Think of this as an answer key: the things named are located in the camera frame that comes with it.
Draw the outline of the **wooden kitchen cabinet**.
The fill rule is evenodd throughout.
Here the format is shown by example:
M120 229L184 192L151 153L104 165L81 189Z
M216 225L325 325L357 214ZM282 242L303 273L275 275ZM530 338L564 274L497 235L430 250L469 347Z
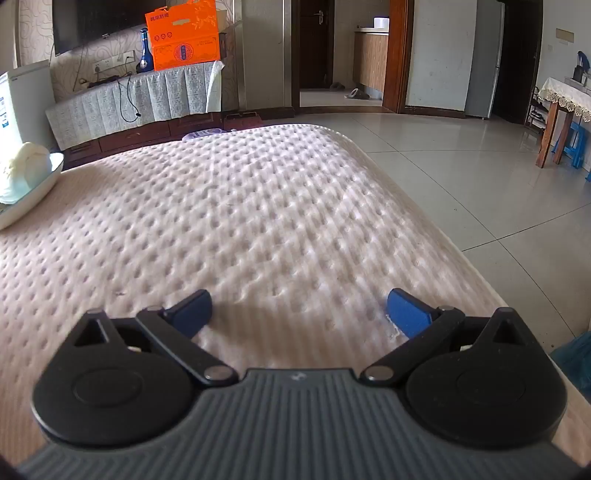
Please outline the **wooden kitchen cabinet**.
M356 32L353 47L353 83L383 97L386 84L389 35Z

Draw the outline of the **pink quilted table cover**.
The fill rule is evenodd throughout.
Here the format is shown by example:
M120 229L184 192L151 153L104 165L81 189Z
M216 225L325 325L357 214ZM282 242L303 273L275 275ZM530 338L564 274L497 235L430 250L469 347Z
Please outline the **pink quilted table cover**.
M213 299L197 343L249 367L360 370L403 344L388 293L488 316L502 298L355 143L267 126L120 153L62 173L1 234L1 452L43 437L32 390L89 309L115 318Z

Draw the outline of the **white oval plate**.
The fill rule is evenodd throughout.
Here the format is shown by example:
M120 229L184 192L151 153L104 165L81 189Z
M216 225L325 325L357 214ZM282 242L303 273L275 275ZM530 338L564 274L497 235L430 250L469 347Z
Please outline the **white oval plate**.
M27 215L52 190L61 175L64 166L64 155L62 153L51 153L49 160L52 170L47 178L16 203L1 208L0 230L5 230Z

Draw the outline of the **napa cabbage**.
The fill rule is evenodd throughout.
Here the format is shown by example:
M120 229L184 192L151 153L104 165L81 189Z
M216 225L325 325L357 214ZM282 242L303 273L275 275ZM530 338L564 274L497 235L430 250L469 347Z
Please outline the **napa cabbage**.
M1 161L1 203L16 203L51 172L48 149L32 142L23 143L11 158Z

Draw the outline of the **cloth covered tv cabinet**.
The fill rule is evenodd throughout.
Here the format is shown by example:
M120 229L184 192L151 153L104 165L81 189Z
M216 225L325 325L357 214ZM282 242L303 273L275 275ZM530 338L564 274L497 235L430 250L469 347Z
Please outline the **cloth covered tv cabinet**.
M221 112L221 61L118 79L46 110L60 149L151 123Z

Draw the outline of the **blue plastic stool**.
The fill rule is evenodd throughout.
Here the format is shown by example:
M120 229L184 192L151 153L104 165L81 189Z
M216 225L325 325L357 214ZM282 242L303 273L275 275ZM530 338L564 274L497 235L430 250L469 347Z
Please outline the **blue plastic stool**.
M562 155L571 159L571 166L575 169L583 167L588 131L577 122L566 121L569 127Z

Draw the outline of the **blue glass bottle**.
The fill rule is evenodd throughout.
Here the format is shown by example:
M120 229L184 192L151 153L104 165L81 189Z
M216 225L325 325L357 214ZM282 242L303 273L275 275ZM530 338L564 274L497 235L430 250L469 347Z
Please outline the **blue glass bottle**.
M140 39L142 45L141 55L136 65L137 73L146 73L154 70L153 56L149 48L148 31L146 27L140 29Z

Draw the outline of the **lace covered wooden table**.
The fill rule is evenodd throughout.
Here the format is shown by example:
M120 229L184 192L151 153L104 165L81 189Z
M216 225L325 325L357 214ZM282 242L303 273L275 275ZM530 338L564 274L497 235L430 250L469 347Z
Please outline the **lace covered wooden table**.
M542 85L539 97L550 104L546 128L536 159L536 166L543 168L550 153L551 141L554 138L560 111L565 113L565 118L552 157L555 164L561 162L565 153L572 121L578 118L584 123L590 122L590 89L576 86L576 81L572 79L560 81L549 77Z

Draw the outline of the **white chest freezer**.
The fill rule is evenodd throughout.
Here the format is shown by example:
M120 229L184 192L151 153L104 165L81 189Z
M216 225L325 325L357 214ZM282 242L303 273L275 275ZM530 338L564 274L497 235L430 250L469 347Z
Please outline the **white chest freezer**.
M1 148L15 152L32 142L49 151L57 143L46 117L55 105L49 62L19 67L1 75Z

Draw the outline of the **orange gift box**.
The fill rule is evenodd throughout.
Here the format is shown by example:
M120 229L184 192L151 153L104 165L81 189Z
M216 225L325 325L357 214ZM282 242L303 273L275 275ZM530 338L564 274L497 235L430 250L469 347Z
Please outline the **orange gift box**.
M221 59L213 0L161 7L146 13L145 20L155 70Z

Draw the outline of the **grey refrigerator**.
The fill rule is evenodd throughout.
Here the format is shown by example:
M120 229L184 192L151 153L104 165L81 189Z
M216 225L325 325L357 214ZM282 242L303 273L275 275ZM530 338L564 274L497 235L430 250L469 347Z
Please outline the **grey refrigerator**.
M469 117L491 117L500 72L505 4L478 0L471 76L465 106Z

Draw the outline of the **wall mounted black television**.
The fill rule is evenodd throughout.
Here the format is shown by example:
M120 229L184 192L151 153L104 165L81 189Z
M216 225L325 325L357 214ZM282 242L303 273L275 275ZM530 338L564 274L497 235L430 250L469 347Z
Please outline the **wall mounted black television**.
M153 29L162 29L164 38L168 39L172 36L169 32L177 26L190 25L193 17L194 7L191 3L169 5L166 1L53 1L55 53L61 55L129 29L134 31L133 40L139 41L138 51L142 52L142 34L139 30L146 23L154 23Z

